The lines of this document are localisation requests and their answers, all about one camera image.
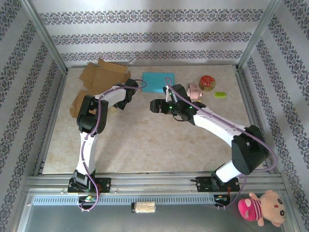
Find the plush bear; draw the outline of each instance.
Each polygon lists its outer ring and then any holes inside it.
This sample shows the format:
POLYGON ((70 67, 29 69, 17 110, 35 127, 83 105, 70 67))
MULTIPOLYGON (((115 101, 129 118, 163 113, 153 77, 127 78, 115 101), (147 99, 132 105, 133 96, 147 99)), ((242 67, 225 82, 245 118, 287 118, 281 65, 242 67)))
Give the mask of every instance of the plush bear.
POLYGON ((280 227, 286 219, 285 206, 279 194, 268 190, 258 198, 253 192, 249 193, 250 199, 241 199, 238 209, 242 217, 248 221, 257 220, 259 226, 264 226, 263 218, 280 227))

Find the blue square card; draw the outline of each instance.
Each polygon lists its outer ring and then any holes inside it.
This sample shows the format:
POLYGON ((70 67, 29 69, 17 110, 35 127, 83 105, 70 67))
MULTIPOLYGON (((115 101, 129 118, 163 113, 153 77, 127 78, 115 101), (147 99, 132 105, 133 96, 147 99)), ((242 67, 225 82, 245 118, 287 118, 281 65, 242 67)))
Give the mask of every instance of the blue square card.
POLYGON ((144 72, 143 81, 147 82, 147 86, 143 88, 142 92, 148 93, 164 93, 163 87, 166 86, 165 78, 169 77, 172 79, 172 84, 174 85, 174 74, 173 73, 163 73, 163 72, 144 72))

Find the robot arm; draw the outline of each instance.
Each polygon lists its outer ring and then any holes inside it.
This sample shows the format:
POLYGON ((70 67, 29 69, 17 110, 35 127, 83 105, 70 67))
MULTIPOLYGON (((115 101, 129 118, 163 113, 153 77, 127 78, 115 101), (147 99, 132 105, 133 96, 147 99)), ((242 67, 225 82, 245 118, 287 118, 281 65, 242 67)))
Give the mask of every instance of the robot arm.
MULTIPOLYGON (((186 91, 182 85, 173 86, 174 91, 180 94, 183 98, 190 101, 186 91)), ((212 112, 208 107, 200 102, 193 102, 194 105, 211 113, 209 117, 201 110, 197 110, 188 103, 178 98, 170 89, 164 88, 167 96, 170 96, 170 101, 166 99, 156 99, 150 102, 150 110, 153 113, 172 114, 180 116, 183 121, 188 121, 193 125, 209 130, 213 134, 223 139, 231 147, 232 160, 222 165, 211 174, 212 187, 219 190, 227 182, 241 174, 248 175, 257 168, 268 157, 268 151, 257 141, 247 135, 234 130, 220 121, 224 119, 212 112)), ((235 123, 229 122, 235 127, 241 128, 247 133, 254 135, 260 140, 264 140, 260 130, 251 125, 244 127, 235 123)))
MULTIPOLYGON (((79 161, 76 167, 76 170, 73 173, 73 184, 77 187, 92 191, 94 186, 90 181, 87 171, 94 178, 95 175, 95 152, 97 148, 98 134, 102 133, 106 125, 107 111, 112 106, 116 108, 124 109, 126 104, 132 100, 136 89, 124 89, 119 88, 123 85, 113 86, 107 92, 91 96, 86 95, 84 97, 81 109, 77 117, 77 125, 79 127, 80 136, 81 136, 81 148, 79 161), (100 118, 98 118, 98 104, 101 106, 100 118), (99 120, 99 125, 97 132, 92 136, 88 136, 85 141, 86 136, 94 129, 97 121, 99 120)), ((138 87, 136 81, 128 79, 125 83, 125 86, 138 87)))

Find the green lego brick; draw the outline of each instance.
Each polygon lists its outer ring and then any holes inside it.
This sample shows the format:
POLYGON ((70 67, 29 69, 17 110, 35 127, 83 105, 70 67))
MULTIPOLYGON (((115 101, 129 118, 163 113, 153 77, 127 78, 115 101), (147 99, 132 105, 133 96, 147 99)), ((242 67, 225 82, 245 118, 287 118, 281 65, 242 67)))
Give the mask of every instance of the green lego brick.
POLYGON ((225 92, 215 92, 215 93, 214 93, 214 96, 215 96, 216 98, 225 98, 225 97, 226 97, 226 94, 225 94, 225 92))

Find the flattened cardboard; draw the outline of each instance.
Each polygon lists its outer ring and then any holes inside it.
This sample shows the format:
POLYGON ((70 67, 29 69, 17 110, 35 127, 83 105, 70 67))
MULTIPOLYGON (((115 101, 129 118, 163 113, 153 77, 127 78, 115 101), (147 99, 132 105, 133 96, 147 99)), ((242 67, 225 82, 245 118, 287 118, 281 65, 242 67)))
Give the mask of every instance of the flattened cardboard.
POLYGON ((127 71, 127 66, 105 62, 102 59, 99 59, 98 65, 89 63, 79 78, 88 90, 81 90, 77 94, 70 108, 71 116, 77 118, 83 99, 87 94, 103 93, 116 83, 125 83, 130 77, 131 73, 127 71))

